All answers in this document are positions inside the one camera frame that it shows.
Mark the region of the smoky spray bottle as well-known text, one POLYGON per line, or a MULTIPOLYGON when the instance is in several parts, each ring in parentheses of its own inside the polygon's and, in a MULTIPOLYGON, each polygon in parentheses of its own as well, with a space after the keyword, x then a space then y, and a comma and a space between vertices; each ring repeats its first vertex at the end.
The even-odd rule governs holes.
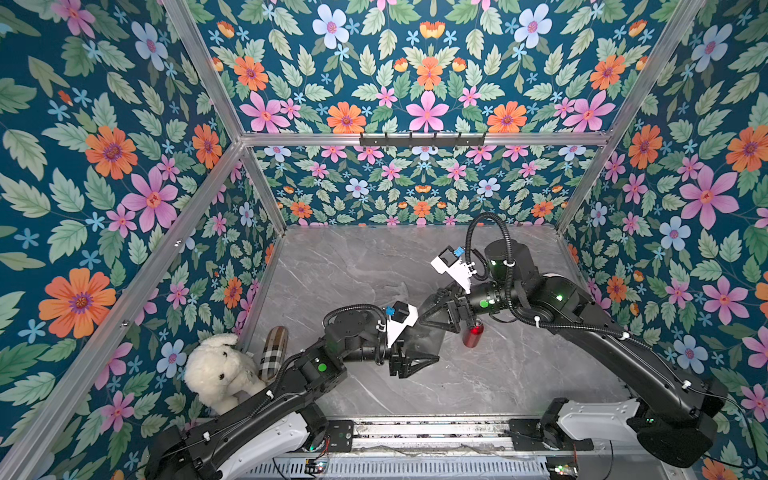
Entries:
POLYGON ((438 357, 446 331, 417 323, 404 335, 404 350, 410 358, 438 357))

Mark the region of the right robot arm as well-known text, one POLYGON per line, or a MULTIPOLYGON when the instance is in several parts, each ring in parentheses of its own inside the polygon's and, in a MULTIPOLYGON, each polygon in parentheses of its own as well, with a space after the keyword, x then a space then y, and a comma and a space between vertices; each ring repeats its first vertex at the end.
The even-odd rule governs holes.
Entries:
POLYGON ((623 381, 633 397, 583 403, 554 399, 534 439, 551 448, 585 440, 636 442, 663 463, 688 468, 714 446, 724 385, 676 367, 617 324, 593 296, 568 278, 542 273, 529 248, 514 240, 499 216, 473 219, 461 248, 446 247, 431 262, 452 283, 420 315, 424 326, 458 332, 507 311, 513 321, 576 345, 623 381))

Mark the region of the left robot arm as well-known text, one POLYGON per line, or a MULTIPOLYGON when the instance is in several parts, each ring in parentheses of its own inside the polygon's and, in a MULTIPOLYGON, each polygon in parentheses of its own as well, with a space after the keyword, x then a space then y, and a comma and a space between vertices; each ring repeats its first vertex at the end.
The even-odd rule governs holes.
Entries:
POLYGON ((444 340, 403 302, 340 307, 324 317, 323 327, 323 335, 287 358, 261 392, 187 433, 162 433, 145 477, 238 479, 284 453, 323 450, 333 436, 316 402, 346 379, 347 363, 385 365, 391 376, 405 379, 437 363, 444 340))

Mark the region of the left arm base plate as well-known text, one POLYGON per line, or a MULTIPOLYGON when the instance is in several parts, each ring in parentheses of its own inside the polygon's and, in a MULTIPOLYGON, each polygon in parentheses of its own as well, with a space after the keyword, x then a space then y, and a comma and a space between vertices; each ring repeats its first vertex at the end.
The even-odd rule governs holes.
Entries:
POLYGON ((330 420, 324 425, 308 427, 308 437, 302 449, 307 452, 349 453, 355 434, 355 422, 348 419, 330 420))

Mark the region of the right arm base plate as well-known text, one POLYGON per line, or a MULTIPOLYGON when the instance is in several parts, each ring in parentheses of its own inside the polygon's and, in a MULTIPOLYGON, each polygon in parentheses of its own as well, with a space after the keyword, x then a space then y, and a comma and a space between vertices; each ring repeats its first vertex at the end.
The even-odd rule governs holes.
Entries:
POLYGON ((565 433, 558 425, 560 411, 569 399, 557 397, 551 401, 539 418, 511 418, 507 421, 504 435, 509 437, 516 448, 534 449, 543 447, 553 451, 591 451, 594 443, 591 439, 576 440, 565 433))

